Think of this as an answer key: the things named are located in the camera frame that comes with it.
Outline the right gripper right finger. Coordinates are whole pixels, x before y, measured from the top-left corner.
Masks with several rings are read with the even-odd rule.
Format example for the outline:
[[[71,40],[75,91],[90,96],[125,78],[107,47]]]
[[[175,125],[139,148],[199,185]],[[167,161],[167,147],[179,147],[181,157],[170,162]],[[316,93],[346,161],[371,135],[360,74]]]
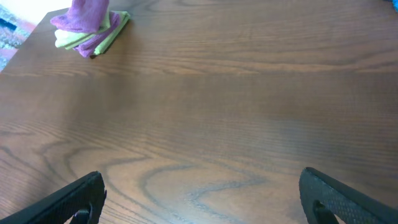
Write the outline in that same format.
[[[312,168],[299,179],[300,201],[309,224],[397,224],[397,210]]]

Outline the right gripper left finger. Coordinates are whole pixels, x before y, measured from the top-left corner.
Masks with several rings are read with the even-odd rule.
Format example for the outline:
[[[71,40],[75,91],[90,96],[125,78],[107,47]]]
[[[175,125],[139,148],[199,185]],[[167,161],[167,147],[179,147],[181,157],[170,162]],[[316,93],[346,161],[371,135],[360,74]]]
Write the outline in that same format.
[[[9,215],[1,224],[97,224],[106,199],[100,172],[94,171],[35,204]]]

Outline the purple microfiber cloth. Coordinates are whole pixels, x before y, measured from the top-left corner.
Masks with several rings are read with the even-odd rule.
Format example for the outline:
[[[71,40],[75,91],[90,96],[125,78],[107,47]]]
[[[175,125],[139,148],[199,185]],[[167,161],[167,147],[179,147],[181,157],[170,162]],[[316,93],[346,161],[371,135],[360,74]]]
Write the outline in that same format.
[[[50,23],[60,30],[76,33],[96,33],[109,27],[109,0],[73,0],[72,6]]]

